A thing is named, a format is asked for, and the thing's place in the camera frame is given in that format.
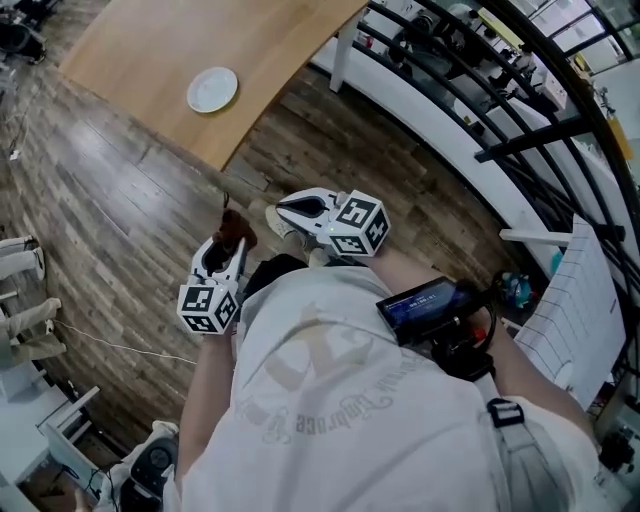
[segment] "wooden floor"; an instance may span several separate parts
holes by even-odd
[[[0,169],[0,223],[6,235],[32,233],[48,265],[46,292],[62,299],[59,318],[94,337],[195,359],[198,340],[175,314],[190,259],[215,230],[223,192],[252,219],[259,237],[247,273],[277,253],[263,208],[310,186],[358,188],[384,200],[394,245],[425,264],[486,285],[516,268],[498,223],[425,148],[346,89],[303,70],[251,132],[224,174],[171,151],[127,116],[65,82],[57,65],[105,5],[64,0],[43,27],[49,57],[20,66],[17,95],[0,105],[0,146],[17,160]],[[44,297],[29,276],[10,311]],[[98,385],[94,420],[123,445],[154,419],[177,421],[193,366],[115,350],[59,326],[68,352],[44,362],[80,392]]]

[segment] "shoe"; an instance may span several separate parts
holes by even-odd
[[[282,217],[278,215],[278,212],[276,211],[276,207],[273,205],[267,206],[267,208],[264,211],[264,216],[267,218],[267,224],[269,224],[271,231],[273,231],[276,235],[278,235],[283,240],[284,240],[284,237],[287,236],[289,233],[297,232],[296,228],[294,228],[291,224],[288,224],[287,222],[282,220]]]
[[[33,254],[36,255],[36,274],[38,276],[38,280],[42,281],[45,276],[45,268],[44,268],[44,253],[42,252],[42,248],[38,247],[33,250]]]
[[[316,247],[309,253],[309,268],[326,267],[330,258],[323,247]]]

